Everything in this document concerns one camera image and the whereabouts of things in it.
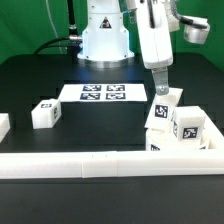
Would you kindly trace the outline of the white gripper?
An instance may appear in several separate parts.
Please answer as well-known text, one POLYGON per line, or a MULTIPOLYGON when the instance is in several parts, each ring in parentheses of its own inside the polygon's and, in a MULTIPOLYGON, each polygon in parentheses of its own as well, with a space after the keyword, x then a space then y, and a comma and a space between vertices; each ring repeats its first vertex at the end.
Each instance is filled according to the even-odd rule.
POLYGON ((153 69, 156 94, 167 95, 169 84, 166 66, 172 64, 173 53, 164 5, 159 0, 135 0, 135 3, 144 66, 153 69))

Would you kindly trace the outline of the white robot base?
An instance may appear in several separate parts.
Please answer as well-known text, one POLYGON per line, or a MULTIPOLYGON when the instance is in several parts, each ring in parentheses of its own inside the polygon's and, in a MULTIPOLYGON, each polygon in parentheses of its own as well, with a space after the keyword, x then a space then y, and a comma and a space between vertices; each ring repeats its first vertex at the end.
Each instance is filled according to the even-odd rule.
POLYGON ((88 24, 82 32, 81 64, 114 68, 129 63, 134 53, 123 25, 119 0, 87 0, 88 24))

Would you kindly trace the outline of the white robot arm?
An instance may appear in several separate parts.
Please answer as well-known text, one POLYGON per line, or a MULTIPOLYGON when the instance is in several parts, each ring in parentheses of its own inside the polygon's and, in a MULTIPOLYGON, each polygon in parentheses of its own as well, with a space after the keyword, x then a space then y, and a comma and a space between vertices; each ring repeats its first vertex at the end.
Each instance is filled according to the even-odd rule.
POLYGON ((173 63, 170 33, 182 23, 186 41, 204 44, 210 25, 205 18, 179 14, 176 0, 119 0, 119 4, 137 23, 143 63, 152 71, 156 93, 168 94, 168 67, 173 63))

